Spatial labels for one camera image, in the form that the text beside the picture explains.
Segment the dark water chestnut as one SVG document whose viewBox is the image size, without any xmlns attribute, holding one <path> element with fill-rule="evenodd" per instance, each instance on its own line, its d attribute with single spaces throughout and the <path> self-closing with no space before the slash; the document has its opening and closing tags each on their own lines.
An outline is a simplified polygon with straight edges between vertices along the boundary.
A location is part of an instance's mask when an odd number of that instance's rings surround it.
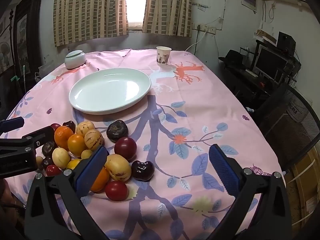
<svg viewBox="0 0 320 240">
<path fill-rule="evenodd" d="M 47 143 L 45 143 L 42 146 L 42 150 L 41 151 L 42 151 L 42 154 L 45 157 L 52 157 L 52 153 L 56 148 L 57 148 L 56 142 L 51 140 L 51 141 L 48 141 Z"/>
</svg>

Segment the large orange mandarin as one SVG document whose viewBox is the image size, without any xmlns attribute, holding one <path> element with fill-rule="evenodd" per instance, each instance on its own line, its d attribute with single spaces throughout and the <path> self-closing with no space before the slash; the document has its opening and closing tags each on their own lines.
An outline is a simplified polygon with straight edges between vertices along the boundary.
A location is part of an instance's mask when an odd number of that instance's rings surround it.
<svg viewBox="0 0 320 240">
<path fill-rule="evenodd" d="M 73 135 L 73 131 L 67 126 L 59 126 L 54 133 L 54 141 L 60 148 L 68 150 L 68 139 Z"/>
</svg>

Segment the orange yellow tomato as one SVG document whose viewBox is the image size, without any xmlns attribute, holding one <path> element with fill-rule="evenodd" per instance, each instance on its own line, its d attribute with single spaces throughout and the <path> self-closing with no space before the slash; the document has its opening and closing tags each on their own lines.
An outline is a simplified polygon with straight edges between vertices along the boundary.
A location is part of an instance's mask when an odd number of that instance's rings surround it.
<svg viewBox="0 0 320 240">
<path fill-rule="evenodd" d="M 67 146 L 69 152 L 77 158 L 80 158 L 82 152 L 87 149 L 84 137 L 78 134 L 74 134 L 68 138 Z"/>
</svg>

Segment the dark purple mangosteen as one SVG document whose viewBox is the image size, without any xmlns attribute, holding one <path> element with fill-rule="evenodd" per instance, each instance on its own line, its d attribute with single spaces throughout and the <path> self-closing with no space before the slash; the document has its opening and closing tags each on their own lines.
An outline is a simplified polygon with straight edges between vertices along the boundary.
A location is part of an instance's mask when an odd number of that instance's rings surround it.
<svg viewBox="0 0 320 240">
<path fill-rule="evenodd" d="M 110 141 L 117 142 L 121 138 L 128 137 L 129 129 L 123 120 L 116 120 L 108 126 L 106 135 Z"/>
</svg>

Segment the yellow striped pepino melon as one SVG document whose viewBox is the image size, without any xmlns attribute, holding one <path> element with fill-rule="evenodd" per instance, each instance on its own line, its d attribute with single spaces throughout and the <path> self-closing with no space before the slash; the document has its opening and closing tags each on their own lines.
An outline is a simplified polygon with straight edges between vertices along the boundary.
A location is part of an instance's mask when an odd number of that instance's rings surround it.
<svg viewBox="0 0 320 240">
<path fill-rule="evenodd" d="M 131 177 L 131 166 L 121 155 L 108 155 L 104 167 L 107 169 L 113 180 L 126 182 Z"/>
</svg>

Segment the dark red plum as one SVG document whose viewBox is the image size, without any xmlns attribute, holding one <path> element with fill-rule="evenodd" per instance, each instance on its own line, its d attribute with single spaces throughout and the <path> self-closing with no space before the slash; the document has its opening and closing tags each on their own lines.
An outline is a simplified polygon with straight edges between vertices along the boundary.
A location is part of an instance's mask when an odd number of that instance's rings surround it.
<svg viewBox="0 0 320 240">
<path fill-rule="evenodd" d="M 136 152 L 137 144 L 130 137 L 120 138 L 114 145 L 114 153 L 121 155 L 128 161 L 131 161 L 135 158 Z"/>
</svg>

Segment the red cherry tomato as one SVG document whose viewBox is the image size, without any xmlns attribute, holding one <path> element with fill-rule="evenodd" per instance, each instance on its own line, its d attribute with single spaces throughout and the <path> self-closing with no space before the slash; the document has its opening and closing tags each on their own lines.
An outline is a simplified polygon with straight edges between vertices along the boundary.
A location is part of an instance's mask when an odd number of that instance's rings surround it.
<svg viewBox="0 0 320 240">
<path fill-rule="evenodd" d="M 127 198 L 129 190 L 123 181 L 115 180 L 106 184 L 105 194 L 112 201 L 123 201 Z"/>
</svg>

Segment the dark heart-shaped cherry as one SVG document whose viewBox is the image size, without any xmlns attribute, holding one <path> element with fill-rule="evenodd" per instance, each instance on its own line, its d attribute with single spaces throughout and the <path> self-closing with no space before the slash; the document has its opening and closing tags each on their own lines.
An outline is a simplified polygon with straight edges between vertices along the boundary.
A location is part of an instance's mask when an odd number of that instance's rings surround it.
<svg viewBox="0 0 320 240">
<path fill-rule="evenodd" d="M 149 181 L 155 172 L 155 167 L 152 162 L 135 160 L 131 164 L 131 175 L 138 181 Z"/>
</svg>

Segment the pale pepino melon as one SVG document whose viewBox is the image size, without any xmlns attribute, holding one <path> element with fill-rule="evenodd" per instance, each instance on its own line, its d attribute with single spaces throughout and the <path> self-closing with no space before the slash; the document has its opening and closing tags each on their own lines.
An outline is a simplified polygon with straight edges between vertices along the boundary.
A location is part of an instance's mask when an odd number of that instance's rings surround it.
<svg viewBox="0 0 320 240">
<path fill-rule="evenodd" d="M 75 128 L 75 133 L 84 137 L 89 130 L 95 129 L 95 125 L 91 121 L 83 121 Z"/>
</svg>

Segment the white oval plate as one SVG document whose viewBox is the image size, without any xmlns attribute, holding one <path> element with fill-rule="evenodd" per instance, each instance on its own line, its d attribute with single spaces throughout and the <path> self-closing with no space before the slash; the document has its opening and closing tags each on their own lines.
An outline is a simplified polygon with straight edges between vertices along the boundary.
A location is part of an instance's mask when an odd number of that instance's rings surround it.
<svg viewBox="0 0 320 240">
<path fill-rule="evenodd" d="M 74 109 L 85 114 L 113 114 L 138 103 L 150 88 L 151 79 L 140 70 L 99 70 L 73 85 L 69 91 L 69 102 Z"/>
</svg>

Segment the white lidded ceramic jar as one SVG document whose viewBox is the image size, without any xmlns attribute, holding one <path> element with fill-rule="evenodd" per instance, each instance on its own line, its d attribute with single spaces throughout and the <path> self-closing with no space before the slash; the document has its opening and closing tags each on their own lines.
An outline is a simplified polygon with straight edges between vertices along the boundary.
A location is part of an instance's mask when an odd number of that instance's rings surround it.
<svg viewBox="0 0 320 240">
<path fill-rule="evenodd" d="M 69 52 L 65 57 L 65 67 L 68 70 L 75 69 L 85 64 L 86 55 L 82 50 L 74 50 Z"/>
</svg>

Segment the pink patterned tablecloth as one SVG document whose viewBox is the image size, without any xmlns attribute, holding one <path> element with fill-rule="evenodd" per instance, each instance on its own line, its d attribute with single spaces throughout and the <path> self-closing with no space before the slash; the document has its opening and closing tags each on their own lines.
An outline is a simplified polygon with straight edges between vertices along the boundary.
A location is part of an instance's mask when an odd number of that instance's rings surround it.
<svg viewBox="0 0 320 240">
<path fill-rule="evenodd" d="M 205 239 L 233 203 L 208 159 L 217 144 L 242 167 L 257 174 L 280 171 L 278 159 L 259 128 L 230 90 L 197 57 L 173 51 L 159 66 L 156 51 L 93 52 L 86 63 L 68 70 L 59 66 L 20 100 L 10 113 L 22 128 L 4 134 L 20 138 L 53 123 L 93 122 L 105 134 L 123 120 L 137 144 L 137 159 L 151 161 L 148 182 L 131 179 L 129 197 L 112 202 L 90 193 L 84 206 L 111 239 Z M 113 115 L 87 115 L 74 109 L 68 94 L 81 78 L 111 68 L 147 74 L 151 89 L 139 103 Z"/>
</svg>

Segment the computer monitor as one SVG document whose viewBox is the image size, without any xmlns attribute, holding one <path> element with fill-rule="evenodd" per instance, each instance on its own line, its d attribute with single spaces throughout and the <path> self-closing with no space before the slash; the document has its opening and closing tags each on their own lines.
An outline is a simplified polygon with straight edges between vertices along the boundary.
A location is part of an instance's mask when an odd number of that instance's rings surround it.
<svg viewBox="0 0 320 240">
<path fill-rule="evenodd" d="M 279 83 L 286 65 L 286 59 L 265 47 L 260 47 L 254 67 L 264 76 Z"/>
</svg>

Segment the left checkered curtain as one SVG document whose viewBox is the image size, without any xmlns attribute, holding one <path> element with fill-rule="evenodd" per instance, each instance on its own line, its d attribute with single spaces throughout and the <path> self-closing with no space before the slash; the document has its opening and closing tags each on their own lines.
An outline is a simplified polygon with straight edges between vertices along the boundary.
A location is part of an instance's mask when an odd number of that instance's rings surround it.
<svg viewBox="0 0 320 240">
<path fill-rule="evenodd" d="M 56 47 L 96 38 L 126 35 L 126 0 L 54 0 Z"/>
</svg>

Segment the checkered curtain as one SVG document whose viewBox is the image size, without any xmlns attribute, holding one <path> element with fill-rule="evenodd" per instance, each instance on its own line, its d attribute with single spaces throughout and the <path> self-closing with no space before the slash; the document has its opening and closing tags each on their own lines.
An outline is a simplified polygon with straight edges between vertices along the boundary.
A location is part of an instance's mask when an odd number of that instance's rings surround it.
<svg viewBox="0 0 320 240">
<path fill-rule="evenodd" d="M 193 0 L 146 0 L 143 33 L 191 37 Z"/>
<path fill-rule="evenodd" d="M 54 0 L 56 47 L 96 38 L 126 35 L 126 0 Z"/>
</svg>

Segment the floral paper cup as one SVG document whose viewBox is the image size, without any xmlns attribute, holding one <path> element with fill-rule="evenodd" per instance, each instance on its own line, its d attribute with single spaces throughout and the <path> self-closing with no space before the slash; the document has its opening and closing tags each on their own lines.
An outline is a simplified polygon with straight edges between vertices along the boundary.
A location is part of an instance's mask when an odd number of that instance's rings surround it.
<svg viewBox="0 0 320 240">
<path fill-rule="evenodd" d="M 171 53 L 171 48 L 165 46 L 157 46 L 157 63 L 158 64 L 168 64 L 169 57 Z"/>
</svg>

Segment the right checkered curtain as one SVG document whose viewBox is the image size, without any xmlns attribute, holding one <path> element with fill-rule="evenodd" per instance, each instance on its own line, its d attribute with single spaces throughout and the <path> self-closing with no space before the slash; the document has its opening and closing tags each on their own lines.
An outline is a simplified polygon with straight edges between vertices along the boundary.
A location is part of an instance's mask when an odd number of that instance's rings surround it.
<svg viewBox="0 0 320 240">
<path fill-rule="evenodd" d="M 146 0 L 143 33 L 191 37 L 193 0 Z"/>
</svg>

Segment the wall power strip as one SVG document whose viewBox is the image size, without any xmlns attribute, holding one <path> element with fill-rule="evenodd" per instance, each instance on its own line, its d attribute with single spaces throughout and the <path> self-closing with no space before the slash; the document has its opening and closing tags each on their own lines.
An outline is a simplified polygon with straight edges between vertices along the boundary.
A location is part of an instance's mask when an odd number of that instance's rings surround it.
<svg viewBox="0 0 320 240">
<path fill-rule="evenodd" d="M 212 35 L 216 34 L 216 28 L 212 27 L 212 26 L 209 26 L 209 25 L 199 24 L 199 25 L 197 25 L 195 27 L 195 30 L 196 31 L 201 31 L 201 32 L 204 32 L 204 33 L 209 33 L 209 34 L 212 34 Z"/>
</svg>

